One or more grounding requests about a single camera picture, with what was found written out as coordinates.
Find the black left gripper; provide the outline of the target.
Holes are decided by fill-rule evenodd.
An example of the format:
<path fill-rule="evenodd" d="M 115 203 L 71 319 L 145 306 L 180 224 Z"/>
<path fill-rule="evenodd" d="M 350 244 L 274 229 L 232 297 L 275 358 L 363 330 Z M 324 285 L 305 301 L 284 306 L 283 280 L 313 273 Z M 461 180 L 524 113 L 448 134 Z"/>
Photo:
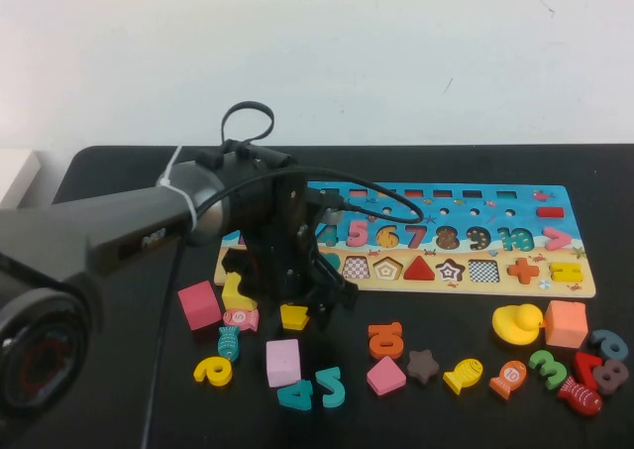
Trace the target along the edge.
<path fill-rule="evenodd" d="M 337 305 L 355 307 L 358 286 L 346 281 L 318 249 L 315 231 L 330 205 L 307 186 L 308 171 L 284 168 L 255 176 L 235 186 L 223 200 L 229 204 L 224 231 L 238 231 L 243 249 L 230 248 L 223 270 L 241 277 L 239 292 L 263 297 L 266 322 L 281 326 L 282 304 L 302 305 L 317 329 L 325 330 Z"/>

